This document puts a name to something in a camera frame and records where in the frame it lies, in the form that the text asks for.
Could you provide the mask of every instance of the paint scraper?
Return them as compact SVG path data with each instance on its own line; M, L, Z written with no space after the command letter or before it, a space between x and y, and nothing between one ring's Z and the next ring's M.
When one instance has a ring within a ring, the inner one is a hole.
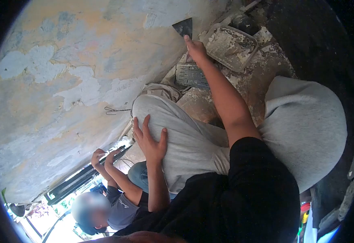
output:
M185 19L178 23L173 24L173 28L177 31L180 36L188 35L192 39L193 25L192 18Z

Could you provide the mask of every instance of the wall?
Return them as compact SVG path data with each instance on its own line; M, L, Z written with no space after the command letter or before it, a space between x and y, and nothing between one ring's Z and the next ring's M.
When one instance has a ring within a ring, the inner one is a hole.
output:
M116 141L146 83L186 51L172 24L193 17L194 37L228 0L34 0L0 50L0 190L27 203Z

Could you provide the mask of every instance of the blue jeans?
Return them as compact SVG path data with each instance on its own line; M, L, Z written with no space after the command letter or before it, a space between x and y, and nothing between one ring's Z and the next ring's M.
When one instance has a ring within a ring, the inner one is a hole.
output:
M147 179L146 162L138 162L134 164L128 171L128 178L132 183L142 188L144 192L149 192L149 181ZM174 199L177 194L169 193L170 199Z

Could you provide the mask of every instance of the hand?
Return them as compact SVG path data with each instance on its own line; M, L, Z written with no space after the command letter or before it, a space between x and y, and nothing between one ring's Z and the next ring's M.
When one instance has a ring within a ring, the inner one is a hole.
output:
M188 53L192 59L196 62L197 66L209 60L209 56L206 54L206 49L201 41L192 41L188 35L184 36L186 46L188 48Z
M134 118L134 137L145 154L147 165L160 164L168 147L168 130L162 129L160 141L156 142L150 134L149 120L150 115L147 115L143 121L142 132L138 125L138 119Z
M115 162L114 156L120 152L121 149L114 150L105 158L105 164L113 164Z
M99 163L100 158L103 157L106 154L104 150L101 148L98 148L96 151L93 152L92 159L91 159L91 164L92 166L96 165Z

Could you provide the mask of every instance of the gray sweatpants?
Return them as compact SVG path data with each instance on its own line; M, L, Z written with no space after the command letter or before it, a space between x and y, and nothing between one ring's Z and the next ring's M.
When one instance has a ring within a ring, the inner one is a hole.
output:
M303 192L326 176L343 153L347 137L343 107L325 86L280 76L269 86L265 102L265 120L258 129ZM162 128L168 129L163 170L171 193L181 191L193 175L228 174L224 129L191 118L174 102L141 95L134 102L133 116L141 126L148 114L150 132L156 140Z

